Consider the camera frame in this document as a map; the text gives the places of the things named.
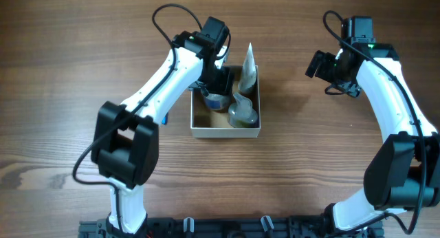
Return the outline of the white cream tube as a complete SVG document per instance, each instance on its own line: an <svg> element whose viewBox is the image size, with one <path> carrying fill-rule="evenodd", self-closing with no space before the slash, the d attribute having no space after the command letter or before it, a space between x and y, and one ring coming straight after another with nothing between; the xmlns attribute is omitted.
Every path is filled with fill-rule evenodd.
<svg viewBox="0 0 440 238"><path fill-rule="evenodd" d="M247 49L247 54L242 65L238 89L242 94L251 94L256 84L256 63L252 44Z"/></svg>

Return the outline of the cotton swab jar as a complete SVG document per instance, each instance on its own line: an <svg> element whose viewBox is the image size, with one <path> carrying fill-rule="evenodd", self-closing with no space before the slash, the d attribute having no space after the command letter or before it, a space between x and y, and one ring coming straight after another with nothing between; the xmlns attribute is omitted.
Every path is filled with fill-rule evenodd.
<svg viewBox="0 0 440 238"><path fill-rule="evenodd" d="M223 111L230 105L229 95L208 94L203 96L203 101L207 108L213 111Z"/></svg>

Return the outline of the clear spray bottle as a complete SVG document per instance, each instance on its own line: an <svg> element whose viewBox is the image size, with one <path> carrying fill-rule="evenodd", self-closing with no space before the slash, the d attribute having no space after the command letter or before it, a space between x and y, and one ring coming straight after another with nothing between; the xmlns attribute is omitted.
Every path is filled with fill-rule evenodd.
<svg viewBox="0 0 440 238"><path fill-rule="evenodd" d="M235 102L228 109L229 124L234 128L255 128L259 117L252 101L238 92L232 97Z"/></svg>

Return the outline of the blue disposable razor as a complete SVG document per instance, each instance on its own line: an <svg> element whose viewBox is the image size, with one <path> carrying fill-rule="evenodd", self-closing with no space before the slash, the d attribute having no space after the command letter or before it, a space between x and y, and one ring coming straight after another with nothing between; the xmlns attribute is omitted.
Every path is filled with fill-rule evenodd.
<svg viewBox="0 0 440 238"><path fill-rule="evenodd" d="M168 124L168 113L164 116L164 118L162 119L162 124L163 125L167 125Z"/></svg>

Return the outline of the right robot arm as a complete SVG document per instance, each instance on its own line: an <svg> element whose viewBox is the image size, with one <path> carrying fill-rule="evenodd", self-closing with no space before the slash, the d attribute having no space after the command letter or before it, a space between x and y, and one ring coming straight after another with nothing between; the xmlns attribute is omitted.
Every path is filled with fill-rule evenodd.
<svg viewBox="0 0 440 238"><path fill-rule="evenodd" d="M330 204L323 214L328 236L351 235L387 217L411 211L404 232L415 229L422 208L439 204L439 132L409 91L394 47L354 43L337 54L317 51L306 71L337 95L364 92L377 119L382 146L367 167L363 187Z"/></svg>

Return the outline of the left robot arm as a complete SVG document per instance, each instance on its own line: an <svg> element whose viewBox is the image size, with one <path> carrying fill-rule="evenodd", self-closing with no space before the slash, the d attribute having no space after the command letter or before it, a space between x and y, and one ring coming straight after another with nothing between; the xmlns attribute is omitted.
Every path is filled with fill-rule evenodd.
<svg viewBox="0 0 440 238"><path fill-rule="evenodd" d="M143 185L159 157L159 127L187 89L203 95L231 93L234 75L222 64L227 25L209 17L200 31L177 35L162 66L131 97L98 112L91 160L111 186L111 212L101 234L146 237Z"/></svg>

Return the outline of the white cardboard box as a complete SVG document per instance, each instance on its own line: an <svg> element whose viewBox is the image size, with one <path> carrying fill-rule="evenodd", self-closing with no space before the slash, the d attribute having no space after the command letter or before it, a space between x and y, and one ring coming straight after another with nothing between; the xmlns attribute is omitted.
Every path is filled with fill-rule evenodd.
<svg viewBox="0 0 440 238"><path fill-rule="evenodd" d="M259 86L259 67L256 66L256 84L248 98L258 114L255 127L235 128L229 124L229 114L207 108L203 96L198 91L190 95L190 130L194 138L257 138L261 130L261 98Z"/></svg>

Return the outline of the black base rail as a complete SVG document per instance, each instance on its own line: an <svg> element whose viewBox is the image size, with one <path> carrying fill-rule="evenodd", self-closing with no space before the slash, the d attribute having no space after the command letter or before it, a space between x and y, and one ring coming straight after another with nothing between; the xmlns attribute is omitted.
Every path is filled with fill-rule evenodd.
<svg viewBox="0 0 440 238"><path fill-rule="evenodd" d="M106 219L81 221L78 237L333 237L335 231L320 227L319 216L291 216L260 219L173 219L148 218L136 235L123 235L110 227ZM385 237L383 224L378 221L367 228L334 237Z"/></svg>

